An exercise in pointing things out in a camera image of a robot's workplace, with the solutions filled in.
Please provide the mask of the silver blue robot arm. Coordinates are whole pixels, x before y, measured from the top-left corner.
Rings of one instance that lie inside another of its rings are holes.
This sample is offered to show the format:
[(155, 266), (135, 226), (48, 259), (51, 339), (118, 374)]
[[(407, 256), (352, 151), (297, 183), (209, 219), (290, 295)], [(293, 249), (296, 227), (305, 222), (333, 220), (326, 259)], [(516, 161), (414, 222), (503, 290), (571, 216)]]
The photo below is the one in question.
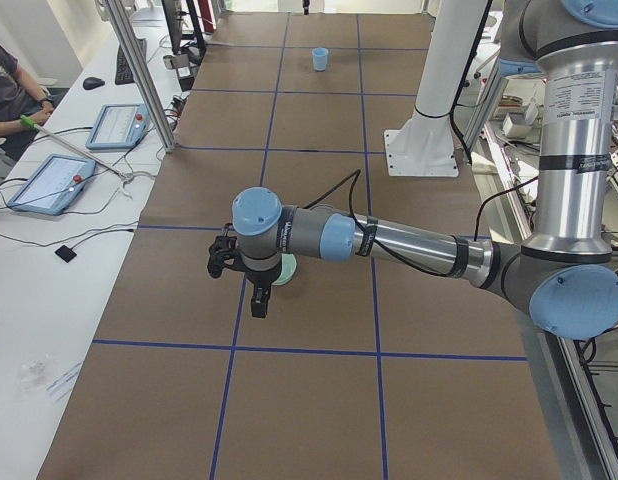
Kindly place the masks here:
[(283, 205), (269, 189), (232, 205), (234, 268), (252, 283), (251, 312), (267, 313), (284, 254), (327, 261), (385, 256), (423, 273), (462, 278), (505, 298), (556, 336), (585, 340), (618, 324), (618, 276), (602, 239), (618, 81), (618, 1), (508, 1), (504, 75), (546, 77), (532, 234), (521, 245), (469, 240), (327, 206)]

